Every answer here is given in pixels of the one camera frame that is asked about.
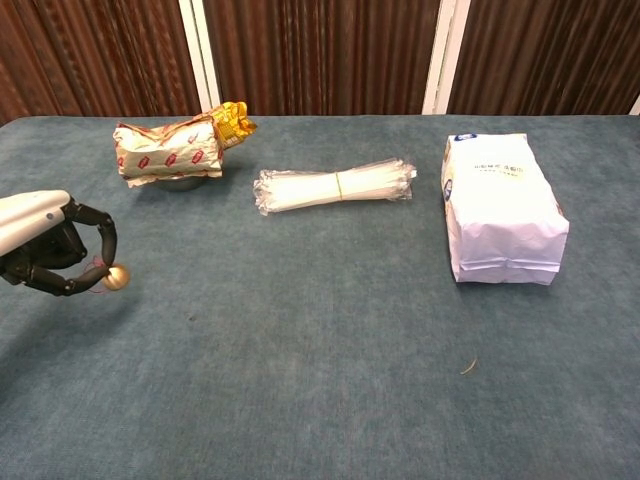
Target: small gold ball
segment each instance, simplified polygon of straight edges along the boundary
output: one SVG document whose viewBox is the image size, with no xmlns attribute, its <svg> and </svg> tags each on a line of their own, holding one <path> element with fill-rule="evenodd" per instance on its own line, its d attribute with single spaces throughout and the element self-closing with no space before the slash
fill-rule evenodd
<svg viewBox="0 0 640 480">
<path fill-rule="evenodd" d="M 102 283 L 109 290 L 121 290 L 129 284 L 129 280 L 131 280 L 131 274 L 127 267 L 114 263 L 109 273 L 102 279 Z"/>
</svg>

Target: white straw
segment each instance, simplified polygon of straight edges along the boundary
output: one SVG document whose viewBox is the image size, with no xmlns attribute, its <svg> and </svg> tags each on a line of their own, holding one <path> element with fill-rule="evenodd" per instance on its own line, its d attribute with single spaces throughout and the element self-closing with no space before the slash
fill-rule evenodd
<svg viewBox="0 0 640 480">
<path fill-rule="evenodd" d="M 262 170 L 253 193 L 262 215 L 347 200 L 405 200 L 416 174 L 398 158 L 333 173 Z"/>
</svg>

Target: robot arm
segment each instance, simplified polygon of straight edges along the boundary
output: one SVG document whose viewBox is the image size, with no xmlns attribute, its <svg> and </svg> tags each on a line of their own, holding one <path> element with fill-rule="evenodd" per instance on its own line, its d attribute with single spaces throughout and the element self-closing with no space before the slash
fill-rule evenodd
<svg viewBox="0 0 640 480">
<path fill-rule="evenodd" d="M 65 279 L 50 269 L 77 264 L 87 250 L 73 225 L 97 226 L 103 265 Z M 0 276 L 52 295 L 84 292 L 109 274 L 117 247 L 109 214 L 77 203 L 64 191 L 31 192 L 0 199 Z"/>
</svg>

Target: table surface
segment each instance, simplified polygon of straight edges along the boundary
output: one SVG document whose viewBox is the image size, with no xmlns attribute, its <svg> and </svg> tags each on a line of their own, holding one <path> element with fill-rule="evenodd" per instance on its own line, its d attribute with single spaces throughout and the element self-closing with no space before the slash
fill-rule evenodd
<svg viewBox="0 0 640 480">
<path fill-rule="evenodd" d="M 132 272 L 70 298 L 0 284 L 0 477 L 640 476 L 640 118 L 254 117 L 181 193 L 127 188 L 118 120 L 0 129 L 0 197 L 109 212 Z M 551 286 L 453 281 L 439 174 L 466 132 L 528 134 L 571 222 Z M 261 169 L 394 156 L 410 201 L 253 203 Z"/>
</svg>

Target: brown curtain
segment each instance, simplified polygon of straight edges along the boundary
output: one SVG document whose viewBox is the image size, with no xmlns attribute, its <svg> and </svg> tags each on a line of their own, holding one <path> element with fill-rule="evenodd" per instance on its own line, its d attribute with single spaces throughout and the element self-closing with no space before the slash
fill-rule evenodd
<svg viewBox="0 0 640 480">
<path fill-rule="evenodd" d="M 640 1 L 473 0 L 449 113 L 627 114 Z"/>
<path fill-rule="evenodd" d="M 422 110 L 439 0 L 204 0 L 220 95 L 255 115 Z"/>
<path fill-rule="evenodd" d="M 2 0 L 0 121 L 193 115 L 178 0 Z"/>
</svg>

